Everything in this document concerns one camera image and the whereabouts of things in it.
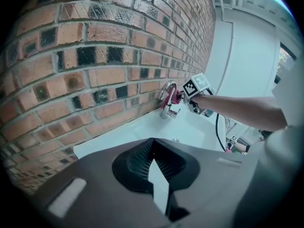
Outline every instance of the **window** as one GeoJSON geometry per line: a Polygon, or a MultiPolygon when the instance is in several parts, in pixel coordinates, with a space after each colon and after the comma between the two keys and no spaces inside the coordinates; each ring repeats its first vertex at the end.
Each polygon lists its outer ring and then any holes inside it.
{"type": "Polygon", "coordinates": [[[293,64],[296,60],[295,55],[288,50],[283,44],[280,47],[279,54],[279,64],[276,71],[275,83],[279,83],[282,78],[284,78],[289,70],[293,67],[293,64]]]}

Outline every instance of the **faucet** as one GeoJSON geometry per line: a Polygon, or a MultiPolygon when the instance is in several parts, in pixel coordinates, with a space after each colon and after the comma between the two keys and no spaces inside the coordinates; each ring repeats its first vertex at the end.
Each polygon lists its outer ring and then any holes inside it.
{"type": "Polygon", "coordinates": [[[173,111],[173,110],[170,109],[172,96],[173,96],[174,92],[176,91],[176,82],[175,81],[170,80],[162,87],[158,99],[163,101],[166,92],[168,92],[170,89],[172,89],[172,90],[171,90],[169,100],[166,103],[166,105],[164,106],[163,110],[161,111],[161,118],[162,119],[167,119],[168,115],[172,118],[175,118],[177,113],[179,112],[179,111],[176,112],[176,111],[173,111]]]}

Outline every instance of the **black cable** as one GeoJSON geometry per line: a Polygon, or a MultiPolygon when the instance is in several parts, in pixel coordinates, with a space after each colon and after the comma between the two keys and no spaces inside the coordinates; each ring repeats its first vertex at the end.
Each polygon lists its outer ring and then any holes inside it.
{"type": "MultiPolygon", "coordinates": [[[[213,93],[211,92],[211,90],[210,90],[209,88],[207,88],[207,91],[208,91],[208,93],[209,93],[210,95],[213,95],[213,93]]],[[[217,136],[217,138],[218,138],[219,144],[220,144],[220,146],[222,147],[223,151],[226,152],[226,149],[224,148],[224,146],[223,146],[221,140],[219,139],[219,132],[218,132],[219,118],[218,118],[218,117],[219,117],[219,114],[217,114],[217,119],[216,119],[216,121],[215,121],[215,134],[216,134],[216,136],[217,136]]]]}

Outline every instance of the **white sink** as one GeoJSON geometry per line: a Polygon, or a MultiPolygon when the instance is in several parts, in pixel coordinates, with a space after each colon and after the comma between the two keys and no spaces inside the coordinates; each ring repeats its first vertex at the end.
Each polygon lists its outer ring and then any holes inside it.
{"type": "MultiPolygon", "coordinates": [[[[184,103],[173,105],[172,110],[180,112],[175,119],[161,119],[161,109],[150,112],[126,123],[97,138],[74,147],[75,155],[80,159],[96,151],[146,138],[164,138],[197,148],[223,151],[215,134],[216,114],[211,117],[191,113],[184,103]]],[[[226,142],[225,120],[218,119],[218,135],[223,145],[226,142]]]]}

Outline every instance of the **brick wall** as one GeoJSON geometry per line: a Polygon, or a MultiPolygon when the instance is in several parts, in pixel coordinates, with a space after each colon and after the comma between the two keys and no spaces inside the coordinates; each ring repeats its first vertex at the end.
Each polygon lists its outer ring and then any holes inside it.
{"type": "Polygon", "coordinates": [[[204,72],[211,0],[30,0],[0,56],[0,153],[32,193],[73,146],[155,109],[169,79],[204,72]]]}

